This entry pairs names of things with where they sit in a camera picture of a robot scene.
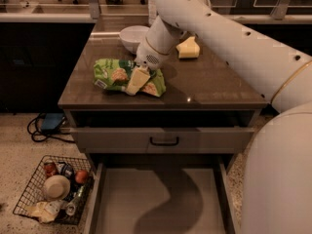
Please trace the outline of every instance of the open drawer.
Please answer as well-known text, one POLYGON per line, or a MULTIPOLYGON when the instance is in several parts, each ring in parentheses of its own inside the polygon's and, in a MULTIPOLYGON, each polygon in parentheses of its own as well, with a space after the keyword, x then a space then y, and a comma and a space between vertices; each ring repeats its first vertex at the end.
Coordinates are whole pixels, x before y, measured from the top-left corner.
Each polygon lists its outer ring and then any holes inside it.
POLYGON ((217 160, 196 168, 100 163, 84 233, 239 233, 217 160))
POLYGON ((238 153, 253 128, 73 128, 77 146, 88 153, 238 153))

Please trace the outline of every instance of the speckled floor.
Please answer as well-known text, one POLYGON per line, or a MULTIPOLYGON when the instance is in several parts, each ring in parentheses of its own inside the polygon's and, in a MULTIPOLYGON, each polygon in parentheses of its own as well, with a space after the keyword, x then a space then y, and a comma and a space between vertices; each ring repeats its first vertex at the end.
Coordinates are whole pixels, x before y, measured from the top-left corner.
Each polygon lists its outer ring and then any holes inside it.
MULTIPOLYGON (((0 234, 74 234, 82 233, 85 216, 78 226, 40 224, 37 221, 13 214, 25 186, 40 160, 45 155, 85 158, 75 144, 49 139, 42 143, 33 142, 27 132, 27 124, 37 114, 0 114, 0 234)), ((270 117, 261 116, 256 121, 260 129, 270 117)), ((242 189, 246 158, 249 148, 238 155, 229 173, 234 206, 240 222, 242 189)))

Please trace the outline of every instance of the chip bag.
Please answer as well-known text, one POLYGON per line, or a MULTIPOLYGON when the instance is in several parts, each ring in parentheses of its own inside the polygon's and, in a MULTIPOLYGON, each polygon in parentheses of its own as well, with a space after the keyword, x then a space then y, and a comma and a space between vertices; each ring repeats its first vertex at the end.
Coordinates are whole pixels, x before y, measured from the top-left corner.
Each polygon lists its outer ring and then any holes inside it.
MULTIPOLYGON (((132 60, 98 59, 94 65, 94 83, 105 90, 125 92, 135 67, 137 65, 132 60)), ((139 91, 160 97, 166 91, 162 71, 160 69, 150 71, 150 79, 139 91)))

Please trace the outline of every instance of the black wire basket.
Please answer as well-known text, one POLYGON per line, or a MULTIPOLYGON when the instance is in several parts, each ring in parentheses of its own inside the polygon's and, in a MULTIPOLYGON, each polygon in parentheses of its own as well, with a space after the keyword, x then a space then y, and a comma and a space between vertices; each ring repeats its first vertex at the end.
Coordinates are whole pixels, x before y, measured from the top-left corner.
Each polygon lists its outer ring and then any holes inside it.
MULTIPOLYGON (((25 207, 33 206, 36 203, 44 200, 41 188, 43 187, 43 184, 46 180, 46 173, 44 170, 44 163, 46 160, 52 160, 53 162, 65 162, 67 164, 70 164, 74 171, 86 170, 89 172, 89 174, 91 174, 91 166, 87 159, 77 159, 51 155, 44 156, 41 159, 36 171, 32 175, 30 181, 26 185, 26 188, 24 189, 23 193, 21 194, 18 203, 13 209, 14 215, 21 215, 37 220, 36 217, 30 216, 25 207)), ((52 223, 78 225, 82 213, 84 211, 85 205, 87 203, 88 196, 90 194, 90 190, 93 186, 93 183, 94 179, 90 176, 87 182, 85 183, 85 189, 83 190, 82 199, 79 201, 79 205, 77 207, 75 215, 69 216, 65 213, 61 214, 60 212, 56 220, 53 221, 52 223)))

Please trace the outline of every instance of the drawer handle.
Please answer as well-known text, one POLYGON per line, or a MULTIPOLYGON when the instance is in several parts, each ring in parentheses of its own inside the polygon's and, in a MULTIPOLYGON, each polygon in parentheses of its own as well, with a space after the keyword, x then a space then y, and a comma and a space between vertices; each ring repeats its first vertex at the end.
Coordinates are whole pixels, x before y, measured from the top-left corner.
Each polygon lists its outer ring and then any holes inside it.
POLYGON ((153 140, 153 137, 150 137, 149 138, 149 142, 152 144, 152 145, 156 145, 156 146, 175 146, 175 145, 178 145, 179 143, 179 138, 178 136, 175 138, 175 142, 172 142, 172 143, 156 143, 154 142, 153 140))

